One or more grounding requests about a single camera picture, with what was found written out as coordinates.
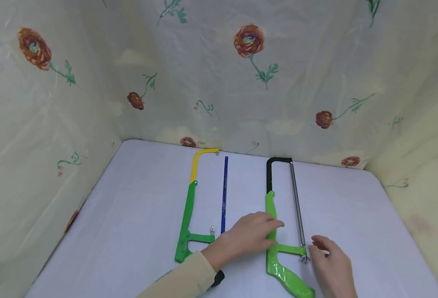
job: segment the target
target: table surface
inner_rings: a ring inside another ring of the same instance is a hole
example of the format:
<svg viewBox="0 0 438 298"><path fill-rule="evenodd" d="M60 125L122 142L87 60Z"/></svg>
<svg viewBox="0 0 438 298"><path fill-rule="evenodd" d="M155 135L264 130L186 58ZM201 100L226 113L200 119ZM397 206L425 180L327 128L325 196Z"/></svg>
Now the table surface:
<svg viewBox="0 0 438 298"><path fill-rule="evenodd" d="M191 166L198 149L125 141L93 189L27 298L135 297L177 264L174 255ZM220 152L199 159L189 229L220 232L224 157L229 157L226 230L243 215L265 211L268 158ZM371 173L294 162L307 244L326 235L349 255L359 297L438 298L438 282ZM285 227L280 244L299 245L288 163L273 163L274 201ZM191 251L204 244L190 243ZM279 261L325 297L311 263ZM266 274L265 253L223 268L225 279L203 297L291 297Z"/></svg>

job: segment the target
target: sleeve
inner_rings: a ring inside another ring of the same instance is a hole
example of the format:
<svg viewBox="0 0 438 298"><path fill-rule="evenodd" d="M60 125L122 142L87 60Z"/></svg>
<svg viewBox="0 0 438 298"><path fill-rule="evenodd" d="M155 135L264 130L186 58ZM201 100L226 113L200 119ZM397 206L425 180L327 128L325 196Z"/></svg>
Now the sleeve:
<svg viewBox="0 0 438 298"><path fill-rule="evenodd" d="M215 274L203 254L196 251L184 263L156 280L137 298L196 298L214 283Z"/></svg>

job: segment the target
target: right hand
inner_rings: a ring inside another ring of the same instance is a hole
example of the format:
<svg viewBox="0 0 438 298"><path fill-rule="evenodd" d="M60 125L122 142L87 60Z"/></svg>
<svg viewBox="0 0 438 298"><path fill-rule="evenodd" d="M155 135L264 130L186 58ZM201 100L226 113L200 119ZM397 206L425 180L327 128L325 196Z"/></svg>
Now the right hand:
<svg viewBox="0 0 438 298"><path fill-rule="evenodd" d="M333 298L357 298L348 256L334 241L324 236L316 235L312 240L313 245L309 246L311 260ZM330 254L325 256L320 249Z"/></svg>
<svg viewBox="0 0 438 298"><path fill-rule="evenodd" d="M284 225L271 214L261 211L242 216L232 229L204 248L202 254L218 272L235 257L257 254L276 245L275 241L266 237L270 232Z"/></svg>

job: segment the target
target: fabric backdrop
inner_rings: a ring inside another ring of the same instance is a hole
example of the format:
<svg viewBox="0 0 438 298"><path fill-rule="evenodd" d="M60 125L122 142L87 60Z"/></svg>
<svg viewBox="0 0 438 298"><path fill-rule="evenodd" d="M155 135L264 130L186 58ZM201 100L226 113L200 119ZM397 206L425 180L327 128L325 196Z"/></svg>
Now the fabric backdrop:
<svg viewBox="0 0 438 298"><path fill-rule="evenodd" d="M0 0L0 298L128 138L366 167L438 278L438 0Z"/></svg>

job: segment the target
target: printed flower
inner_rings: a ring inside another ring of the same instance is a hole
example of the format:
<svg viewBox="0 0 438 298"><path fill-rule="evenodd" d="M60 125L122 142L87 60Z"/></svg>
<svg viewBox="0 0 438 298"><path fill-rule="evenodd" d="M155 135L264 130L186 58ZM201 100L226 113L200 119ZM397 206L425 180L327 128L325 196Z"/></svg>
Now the printed flower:
<svg viewBox="0 0 438 298"><path fill-rule="evenodd" d="M128 101L131 103L131 106L138 110L144 110L144 101L136 92L129 92Z"/></svg>
<svg viewBox="0 0 438 298"><path fill-rule="evenodd" d="M68 232L69 227L72 225L72 223L74 222L74 220L77 218L78 213L80 213L80 210L78 210L78 209L75 210L75 212L72 214L72 217L70 218L70 220L69 220L67 226L65 227L65 232L63 232L63 233Z"/></svg>
<svg viewBox="0 0 438 298"><path fill-rule="evenodd" d="M252 141L251 144L252 144L253 148L251 148L251 150L247 151L246 154L249 154L251 151L253 151L255 148L257 148L260 145L260 143L257 143L256 141Z"/></svg>
<svg viewBox="0 0 438 298"><path fill-rule="evenodd" d="M17 38L19 39L19 47L28 62L41 70L50 69L52 51L37 31L22 27L17 33Z"/></svg>
<svg viewBox="0 0 438 298"><path fill-rule="evenodd" d="M256 25L248 24L242 26L235 34L234 46L238 54L248 58L263 50L263 32Z"/></svg>
<svg viewBox="0 0 438 298"><path fill-rule="evenodd" d="M323 129L329 128L333 124L333 115L329 111L321 111L316 113L316 124Z"/></svg>
<svg viewBox="0 0 438 298"><path fill-rule="evenodd" d="M364 101L369 100L372 96L371 94L368 97L364 99L358 99L358 98L351 98L351 102L353 103L348 109L346 109L343 113L341 113L340 116L333 118L333 115L329 111L321 111L316 113L316 124L320 126L323 129L329 128L330 125L333 124L333 120L339 119L341 116L343 116L346 112L348 112L349 109L351 109L351 112L356 113L360 107L363 105Z"/></svg>
<svg viewBox="0 0 438 298"><path fill-rule="evenodd" d="M181 139L181 145L186 147L196 148L196 142L191 137L188 136L185 136L184 138Z"/></svg>
<svg viewBox="0 0 438 298"><path fill-rule="evenodd" d="M418 233L424 233L427 236L432 235L432 232L434 231L433 226L429 223L427 219L425 219L423 216L420 216L419 214L412 214L407 220L407 224L410 227L410 231L412 232L418 232Z"/></svg>
<svg viewBox="0 0 438 298"><path fill-rule="evenodd" d="M341 161L342 166L357 166L361 162L361 158L350 156Z"/></svg>

